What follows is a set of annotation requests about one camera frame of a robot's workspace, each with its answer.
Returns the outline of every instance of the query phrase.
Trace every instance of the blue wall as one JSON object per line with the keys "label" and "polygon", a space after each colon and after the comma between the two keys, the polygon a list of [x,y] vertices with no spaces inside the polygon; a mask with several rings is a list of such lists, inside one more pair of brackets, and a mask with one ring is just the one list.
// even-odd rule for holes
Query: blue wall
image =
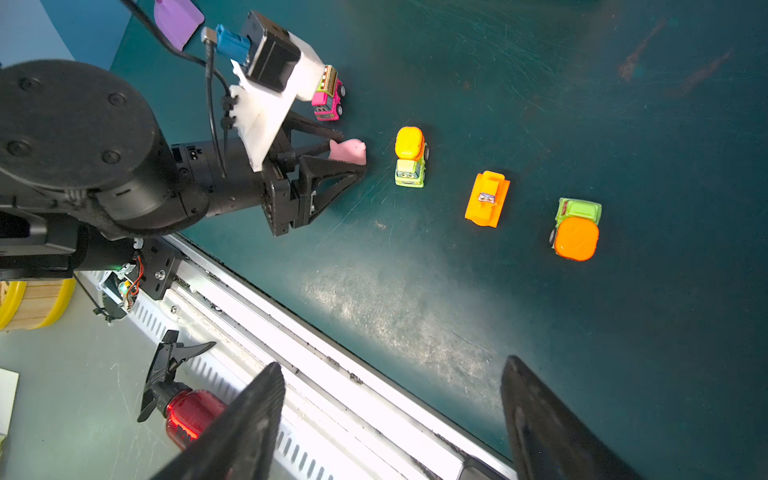
{"label": "blue wall", "polygon": [[0,0],[0,63],[38,58],[72,60],[72,53],[40,0]]}
{"label": "blue wall", "polygon": [[41,2],[74,59],[109,70],[131,13],[118,0]]}

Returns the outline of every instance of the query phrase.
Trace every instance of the orange toy car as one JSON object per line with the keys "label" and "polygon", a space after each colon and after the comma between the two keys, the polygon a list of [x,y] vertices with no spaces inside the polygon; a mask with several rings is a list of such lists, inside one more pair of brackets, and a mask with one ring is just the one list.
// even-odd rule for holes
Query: orange toy car
{"label": "orange toy car", "polygon": [[487,170],[478,174],[464,218],[480,227],[496,228],[508,190],[509,180],[504,175]]}

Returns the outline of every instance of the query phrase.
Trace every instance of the wires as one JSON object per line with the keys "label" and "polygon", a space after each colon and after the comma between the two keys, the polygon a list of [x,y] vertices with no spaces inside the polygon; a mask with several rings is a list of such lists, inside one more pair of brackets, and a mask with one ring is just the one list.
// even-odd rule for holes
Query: wires
{"label": "wires", "polygon": [[144,262],[141,261],[141,253],[137,255],[137,259],[139,262],[139,274],[136,276],[136,280],[134,280],[131,286],[128,287],[128,292],[125,296],[128,299],[129,304],[132,304],[131,297],[139,294],[139,283],[141,282],[141,277],[144,276]]}
{"label": "wires", "polygon": [[[213,53],[213,45],[209,45],[210,42],[206,41],[206,57],[209,57],[208,50],[210,49],[210,58],[208,58],[208,61],[204,61],[201,58],[195,57],[194,55],[190,55],[186,52],[183,52],[181,50],[177,50],[169,41],[167,38],[165,38],[165,35],[163,35],[163,32],[160,31],[160,29],[147,17],[147,14],[144,13],[141,8],[136,5],[133,0],[120,0],[120,2],[125,5],[125,8],[127,8],[133,16],[135,16],[138,21],[141,22],[141,24],[152,34],[153,37],[157,41],[161,43],[165,47],[166,50],[168,50],[171,54],[176,55],[179,58],[183,58],[184,60],[191,61],[193,63],[196,63],[200,66],[205,67],[206,69],[206,86],[207,86],[207,103],[208,103],[208,120],[210,122],[210,133],[211,133],[211,139],[214,141],[214,151],[216,152],[216,159],[219,162],[219,167],[221,168],[221,176],[226,177],[226,164],[224,163],[225,158],[221,156],[221,151],[219,150],[219,140],[218,135],[216,132],[216,121],[214,119],[214,103],[213,103],[213,92],[212,92],[212,86],[211,81],[213,79],[213,76],[215,75],[216,78],[219,79],[221,82],[221,86],[224,88],[224,94],[229,97],[230,96],[230,88],[227,84],[227,79],[224,78],[224,76],[221,74],[220,71],[218,71],[214,67],[214,53]],[[224,111],[224,117],[229,116],[229,111]],[[227,130],[228,125],[224,125],[224,155],[227,155]]]}
{"label": "wires", "polygon": [[221,176],[227,177],[227,170],[224,166],[224,158],[221,156],[219,150],[219,137],[216,132],[216,120],[214,118],[214,93],[213,87],[210,84],[214,78],[214,43],[210,40],[205,41],[205,98],[208,103],[208,121],[210,123],[210,136],[214,140],[214,153],[216,154],[216,160],[219,162],[219,168],[221,169]]}

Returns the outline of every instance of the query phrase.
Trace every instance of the spray bottle nozzle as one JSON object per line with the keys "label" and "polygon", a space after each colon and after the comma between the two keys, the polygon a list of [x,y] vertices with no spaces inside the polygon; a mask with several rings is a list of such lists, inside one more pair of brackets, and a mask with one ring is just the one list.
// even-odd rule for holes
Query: spray bottle nozzle
{"label": "spray bottle nozzle", "polygon": [[172,398],[179,392],[189,389],[183,383],[174,381],[176,370],[188,359],[205,353],[216,345],[216,342],[208,342],[202,345],[184,346],[183,343],[177,342],[178,339],[178,330],[168,330],[163,336],[163,341],[157,344],[157,350],[144,383],[139,422],[148,419],[155,408],[165,416],[165,409]]}

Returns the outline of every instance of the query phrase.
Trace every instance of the pink soft toy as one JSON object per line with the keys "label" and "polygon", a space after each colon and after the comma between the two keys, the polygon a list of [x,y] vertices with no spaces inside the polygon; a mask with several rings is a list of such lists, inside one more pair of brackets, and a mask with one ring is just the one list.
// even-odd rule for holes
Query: pink soft toy
{"label": "pink soft toy", "polygon": [[330,141],[330,160],[350,162],[351,164],[366,164],[366,144],[356,138],[350,138],[340,144]]}

